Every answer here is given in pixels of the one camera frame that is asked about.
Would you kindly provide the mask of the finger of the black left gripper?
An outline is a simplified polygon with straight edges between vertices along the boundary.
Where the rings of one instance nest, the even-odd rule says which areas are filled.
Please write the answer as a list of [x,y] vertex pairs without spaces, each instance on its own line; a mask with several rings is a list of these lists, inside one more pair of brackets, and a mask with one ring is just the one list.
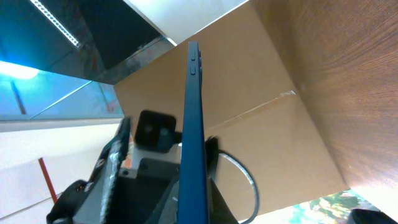
[[102,166],[90,190],[90,223],[106,223],[121,163],[129,149],[130,117],[123,118],[115,136],[101,151]]
[[206,170],[209,177],[216,180],[216,171],[218,167],[220,148],[218,138],[210,136],[205,141]]

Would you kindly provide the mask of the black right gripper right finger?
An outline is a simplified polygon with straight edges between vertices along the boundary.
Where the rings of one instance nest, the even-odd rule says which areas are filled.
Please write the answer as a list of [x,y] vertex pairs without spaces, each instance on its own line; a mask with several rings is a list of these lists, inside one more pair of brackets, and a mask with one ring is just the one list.
[[215,182],[207,178],[210,224],[238,224]]

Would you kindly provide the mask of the blue Samsung Galaxy smartphone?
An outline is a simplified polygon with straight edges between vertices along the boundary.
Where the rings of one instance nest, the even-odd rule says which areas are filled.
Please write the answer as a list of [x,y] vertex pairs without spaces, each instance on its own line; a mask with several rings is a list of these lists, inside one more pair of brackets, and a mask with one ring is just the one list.
[[189,42],[178,195],[180,224],[209,222],[201,79],[198,42]]

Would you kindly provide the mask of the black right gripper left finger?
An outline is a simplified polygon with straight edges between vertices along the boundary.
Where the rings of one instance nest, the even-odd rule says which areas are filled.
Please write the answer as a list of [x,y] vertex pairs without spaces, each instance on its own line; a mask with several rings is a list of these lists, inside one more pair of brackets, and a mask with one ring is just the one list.
[[178,211],[179,178],[171,180],[162,195],[160,202],[150,216],[150,222],[154,224],[176,224]]

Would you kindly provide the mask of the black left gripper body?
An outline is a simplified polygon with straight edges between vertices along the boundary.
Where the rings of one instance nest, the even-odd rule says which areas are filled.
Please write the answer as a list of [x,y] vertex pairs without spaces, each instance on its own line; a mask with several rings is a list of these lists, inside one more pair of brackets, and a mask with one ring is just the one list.
[[137,177],[123,170],[113,187],[105,169],[91,182],[78,180],[58,198],[47,223],[158,223],[167,194],[178,181],[178,166],[140,166]]

